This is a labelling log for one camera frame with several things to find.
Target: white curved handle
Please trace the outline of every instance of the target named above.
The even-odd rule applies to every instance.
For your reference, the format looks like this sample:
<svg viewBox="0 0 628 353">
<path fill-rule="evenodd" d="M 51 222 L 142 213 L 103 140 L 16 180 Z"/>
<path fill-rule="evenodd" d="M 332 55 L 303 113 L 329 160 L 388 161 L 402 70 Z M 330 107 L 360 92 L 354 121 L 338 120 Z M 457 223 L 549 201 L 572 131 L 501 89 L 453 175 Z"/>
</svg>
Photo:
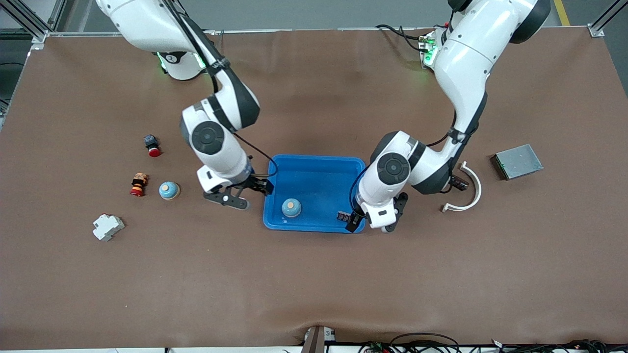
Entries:
<svg viewBox="0 0 628 353">
<path fill-rule="evenodd" d="M 478 178 L 477 174 L 475 174 L 475 172 L 472 171 L 471 168 L 467 167 L 467 161 L 462 162 L 462 164 L 460 165 L 460 170 L 464 171 L 468 176 L 471 177 L 471 180 L 473 180 L 473 183 L 475 185 L 475 197 L 473 201 L 466 206 L 454 206 L 452 204 L 445 204 L 445 206 L 443 206 L 443 212 L 447 210 L 468 210 L 471 207 L 475 206 L 475 204 L 477 204 L 477 202 L 480 200 L 480 197 L 482 196 L 482 184 L 480 183 L 480 178 Z"/>
</svg>

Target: brown table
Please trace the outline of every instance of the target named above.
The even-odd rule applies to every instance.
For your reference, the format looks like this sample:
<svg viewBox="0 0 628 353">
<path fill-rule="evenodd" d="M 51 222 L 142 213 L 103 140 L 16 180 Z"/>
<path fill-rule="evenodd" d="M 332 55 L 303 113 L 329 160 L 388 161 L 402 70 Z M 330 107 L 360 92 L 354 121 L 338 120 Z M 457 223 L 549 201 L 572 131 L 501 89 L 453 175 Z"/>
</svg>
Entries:
<svg viewBox="0 0 628 353">
<path fill-rule="evenodd" d="M 219 47 L 262 105 L 242 135 L 271 155 L 367 159 L 385 133 L 431 142 L 451 122 L 433 74 L 390 34 Z M 271 231 L 260 195 L 246 192 L 246 213 L 204 200 L 178 123 L 210 91 L 123 38 L 49 38 L 31 54 L 0 133 L 0 349 L 286 345 L 317 324 L 338 340 L 628 340 L 628 99 L 586 28 L 543 29 L 498 62 L 461 159 L 483 181 L 479 204 L 443 214 L 472 192 L 409 188 L 388 235 Z M 488 157 L 526 143 L 545 169 L 499 181 Z M 139 171 L 142 198 L 129 195 Z M 165 180 L 178 199 L 160 199 Z M 91 233 L 103 212 L 127 224 L 111 242 Z"/>
</svg>

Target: ball inside blue tray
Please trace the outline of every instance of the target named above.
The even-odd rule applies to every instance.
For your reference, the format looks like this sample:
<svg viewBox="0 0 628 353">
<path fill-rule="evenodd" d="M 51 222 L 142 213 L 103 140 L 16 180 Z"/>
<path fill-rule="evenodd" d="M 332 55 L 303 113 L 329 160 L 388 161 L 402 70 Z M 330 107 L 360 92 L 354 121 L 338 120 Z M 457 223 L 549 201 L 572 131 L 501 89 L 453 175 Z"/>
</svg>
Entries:
<svg viewBox="0 0 628 353">
<path fill-rule="evenodd" d="M 173 182 L 164 182 L 159 187 L 159 195 L 164 200 L 172 200 L 179 195 L 179 185 Z"/>
<path fill-rule="evenodd" d="M 281 211 L 286 217 L 296 217 L 301 213 L 301 202 L 295 198 L 289 198 L 281 205 Z"/>
</svg>

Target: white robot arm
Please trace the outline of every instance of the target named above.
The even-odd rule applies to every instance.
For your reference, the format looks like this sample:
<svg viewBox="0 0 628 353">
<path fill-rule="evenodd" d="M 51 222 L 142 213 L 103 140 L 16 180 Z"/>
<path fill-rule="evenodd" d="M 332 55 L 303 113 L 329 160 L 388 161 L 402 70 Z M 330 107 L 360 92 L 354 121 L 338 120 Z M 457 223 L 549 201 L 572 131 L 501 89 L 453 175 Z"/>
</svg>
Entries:
<svg viewBox="0 0 628 353">
<path fill-rule="evenodd" d="M 386 134 L 352 197 L 350 231 L 362 218 L 367 218 L 372 228 L 394 230 L 401 216 L 396 195 L 406 182 L 424 195 L 441 192 L 448 184 L 466 189 L 452 171 L 478 128 L 493 65 L 509 42 L 522 43 L 532 37 L 550 13 L 549 0 L 448 2 L 453 9 L 449 26 L 420 38 L 423 65 L 434 71 L 455 110 L 445 144 L 435 151 L 402 131 Z"/>
<path fill-rule="evenodd" d="M 247 209 L 248 201 L 239 196 L 243 188 L 265 195 L 272 193 L 269 181 L 251 175 L 249 158 L 232 134 L 256 122 L 257 98 L 198 25 L 171 0 L 96 0 L 96 3 L 130 44 L 158 53 L 173 78 L 188 80 L 206 70 L 222 84 L 218 92 L 187 107 L 181 115 L 183 138 L 204 164 L 197 171 L 204 197 Z M 231 195 L 231 188 L 238 189 L 238 193 Z"/>
</svg>

